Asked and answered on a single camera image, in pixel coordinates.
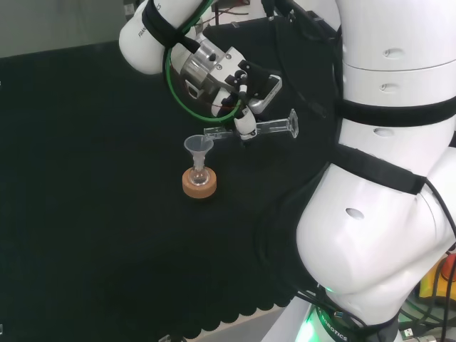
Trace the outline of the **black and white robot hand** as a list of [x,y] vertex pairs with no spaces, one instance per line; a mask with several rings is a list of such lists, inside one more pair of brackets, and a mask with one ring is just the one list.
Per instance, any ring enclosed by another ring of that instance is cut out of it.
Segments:
[[258,135],[257,116],[269,105],[281,79],[267,69],[249,62],[235,48],[227,52],[215,49],[209,55],[207,79],[217,92],[212,101],[212,116],[234,123],[244,142]]

